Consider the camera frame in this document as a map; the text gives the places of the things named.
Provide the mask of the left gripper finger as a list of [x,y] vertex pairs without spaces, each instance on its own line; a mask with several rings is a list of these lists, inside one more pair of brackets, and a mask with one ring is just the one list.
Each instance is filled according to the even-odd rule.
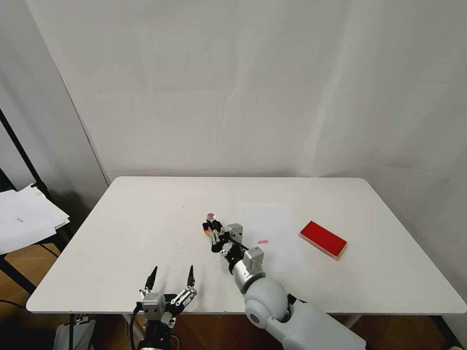
[[194,267],[191,265],[186,287],[171,300],[170,305],[174,307],[186,307],[196,295]]
[[140,289],[140,294],[142,300],[144,300],[148,295],[153,293],[153,287],[155,283],[155,278],[157,274],[158,267],[155,266],[150,275],[146,279],[146,283],[143,289]]

